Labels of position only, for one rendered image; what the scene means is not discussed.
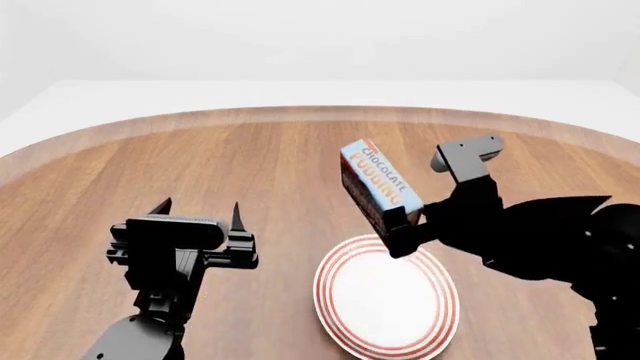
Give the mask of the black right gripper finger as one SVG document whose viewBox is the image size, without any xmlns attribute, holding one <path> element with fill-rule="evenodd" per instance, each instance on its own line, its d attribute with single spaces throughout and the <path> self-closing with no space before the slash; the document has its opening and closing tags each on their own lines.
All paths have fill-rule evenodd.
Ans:
<svg viewBox="0 0 640 360">
<path fill-rule="evenodd" d="M 409 221 L 405 206 L 388 210 L 383 215 L 385 233 L 382 242 L 392 258 L 398 259 L 413 254 L 420 245 L 438 239 L 438 221 L 413 224 Z"/>
</svg>

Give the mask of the chocolate pudding box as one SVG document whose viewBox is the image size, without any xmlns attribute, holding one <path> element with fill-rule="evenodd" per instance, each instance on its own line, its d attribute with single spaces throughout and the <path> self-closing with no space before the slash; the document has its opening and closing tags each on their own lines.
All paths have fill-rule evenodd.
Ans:
<svg viewBox="0 0 640 360">
<path fill-rule="evenodd" d="M 343 146 L 340 171 L 343 188 L 378 236 L 418 224 L 423 201 L 371 140 Z"/>
</svg>

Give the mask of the white plate with red rings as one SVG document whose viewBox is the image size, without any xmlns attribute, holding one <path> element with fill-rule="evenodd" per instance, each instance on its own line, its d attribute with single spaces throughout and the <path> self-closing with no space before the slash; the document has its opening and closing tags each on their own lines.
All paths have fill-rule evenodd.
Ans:
<svg viewBox="0 0 640 360">
<path fill-rule="evenodd" d="M 457 289 L 444 266 L 424 249 L 394 259 L 374 234 L 329 251 L 312 291 L 327 334 L 360 360 L 435 360 L 460 320 Z"/>
</svg>

